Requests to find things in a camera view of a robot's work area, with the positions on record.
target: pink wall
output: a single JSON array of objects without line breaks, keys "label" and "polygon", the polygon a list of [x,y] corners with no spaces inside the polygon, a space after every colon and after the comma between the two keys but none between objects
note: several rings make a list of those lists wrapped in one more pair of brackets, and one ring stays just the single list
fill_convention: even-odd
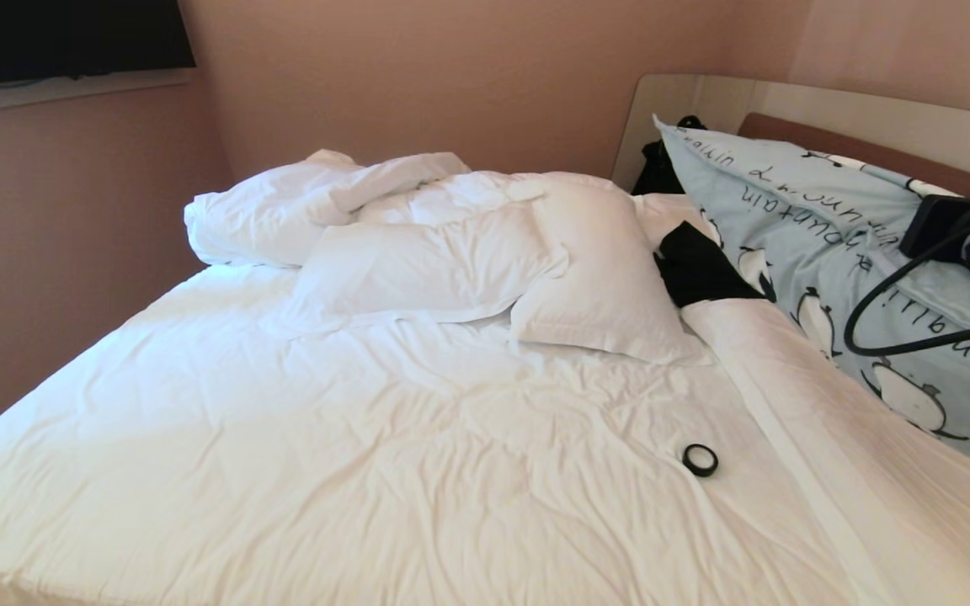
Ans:
[{"label": "pink wall", "polygon": [[726,73],[970,109],[970,1],[736,3]]},{"label": "pink wall", "polygon": [[960,0],[185,0],[236,177],[362,162],[608,175],[644,73],[709,72],[970,109]]},{"label": "pink wall", "polygon": [[0,411],[200,267],[230,168],[199,84],[0,110]]},{"label": "pink wall", "polygon": [[194,0],[235,175],[327,146],[607,175],[648,72],[717,66],[720,0]]}]

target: headboard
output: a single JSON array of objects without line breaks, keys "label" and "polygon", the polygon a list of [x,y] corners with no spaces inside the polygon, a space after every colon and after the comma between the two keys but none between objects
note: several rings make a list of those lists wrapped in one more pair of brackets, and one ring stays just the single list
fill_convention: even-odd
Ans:
[{"label": "headboard", "polygon": [[742,77],[654,73],[639,80],[612,181],[630,191],[658,141],[657,114],[696,114],[711,130],[784,139],[855,157],[970,197],[970,111]]},{"label": "headboard", "polygon": [[739,126],[739,135],[748,139],[789,141],[801,148],[853,157],[970,197],[970,173],[886,146],[832,133],[830,130],[821,130],[770,115],[747,114],[747,118]]}]

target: wrinkled sheet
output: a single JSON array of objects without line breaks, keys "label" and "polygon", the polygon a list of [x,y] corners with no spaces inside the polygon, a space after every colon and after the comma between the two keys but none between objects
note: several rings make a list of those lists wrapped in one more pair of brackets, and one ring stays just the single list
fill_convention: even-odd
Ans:
[{"label": "wrinkled sheet", "polygon": [[720,364],[280,341],[293,276],[208,268],[0,417],[0,603],[855,601]]}]

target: light blue pillow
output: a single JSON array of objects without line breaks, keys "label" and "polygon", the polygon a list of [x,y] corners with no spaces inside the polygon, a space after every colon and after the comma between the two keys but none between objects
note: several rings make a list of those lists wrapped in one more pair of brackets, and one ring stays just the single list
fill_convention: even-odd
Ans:
[{"label": "light blue pillow", "polygon": [[[908,262],[898,245],[921,195],[944,189],[791,143],[659,120],[658,128],[686,193],[740,275],[887,407],[970,456],[970,341],[885,359],[848,352],[843,335],[859,299]],[[855,341],[875,348],[963,327],[970,272],[931,261],[867,307]]]}]

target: bed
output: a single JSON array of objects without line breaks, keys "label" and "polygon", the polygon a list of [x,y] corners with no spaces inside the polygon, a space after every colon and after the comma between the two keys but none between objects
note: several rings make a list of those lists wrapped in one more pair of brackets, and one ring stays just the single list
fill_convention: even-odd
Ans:
[{"label": "bed", "polygon": [[766,300],[650,364],[512,311],[281,338],[297,273],[212,265],[0,417],[0,605],[970,603],[970,459]]}]

